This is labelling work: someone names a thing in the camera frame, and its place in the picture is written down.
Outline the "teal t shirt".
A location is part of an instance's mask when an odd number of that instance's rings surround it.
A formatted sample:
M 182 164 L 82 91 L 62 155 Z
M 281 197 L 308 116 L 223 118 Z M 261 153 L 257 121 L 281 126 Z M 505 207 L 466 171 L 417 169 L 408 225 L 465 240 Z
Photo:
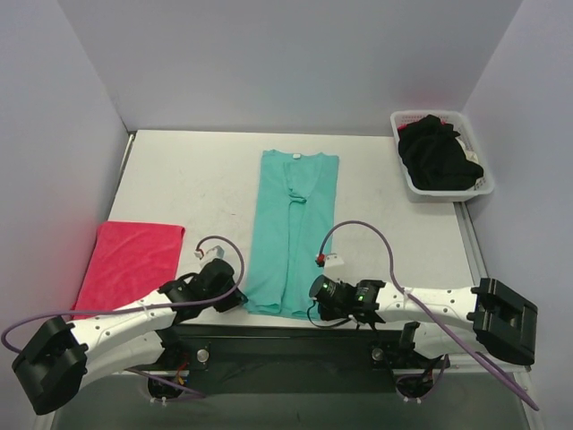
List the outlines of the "teal t shirt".
M 266 150 L 245 282 L 250 314 L 304 319 L 322 274 L 315 259 L 334 226 L 339 157 Z

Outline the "black t shirt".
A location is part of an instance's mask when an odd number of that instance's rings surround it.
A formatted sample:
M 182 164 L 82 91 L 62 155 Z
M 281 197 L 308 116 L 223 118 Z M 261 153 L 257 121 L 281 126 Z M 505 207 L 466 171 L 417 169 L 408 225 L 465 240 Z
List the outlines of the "black t shirt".
M 410 123 L 398 135 L 398 154 L 413 185 L 424 191 L 465 191 L 475 186 L 484 170 L 466 159 L 453 125 L 434 115 Z

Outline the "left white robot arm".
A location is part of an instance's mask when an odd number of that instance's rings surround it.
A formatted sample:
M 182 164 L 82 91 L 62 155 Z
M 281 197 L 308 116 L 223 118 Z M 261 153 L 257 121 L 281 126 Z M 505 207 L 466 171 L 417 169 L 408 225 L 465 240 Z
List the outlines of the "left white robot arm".
M 42 324 L 12 364 L 34 412 L 51 413 L 99 378 L 133 366 L 175 366 L 180 345 L 161 332 L 198 317 L 214 306 L 240 305 L 243 271 L 215 258 L 199 272 L 171 280 L 139 300 L 113 311 L 42 314 Z

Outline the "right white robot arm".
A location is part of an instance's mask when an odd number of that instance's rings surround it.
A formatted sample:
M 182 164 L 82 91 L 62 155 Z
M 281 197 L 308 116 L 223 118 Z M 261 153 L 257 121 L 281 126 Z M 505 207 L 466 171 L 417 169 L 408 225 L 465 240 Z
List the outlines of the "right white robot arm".
M 502 282 L 482 278 L 464 288 L 407 288 L 364 279 L 352 286 L 320 275 L 309 297 L 323 321 L 350 319 L 377 323 L 443 323 L 472 333 L 495 358 L 518 366 L 535 362 L 538 308 Z

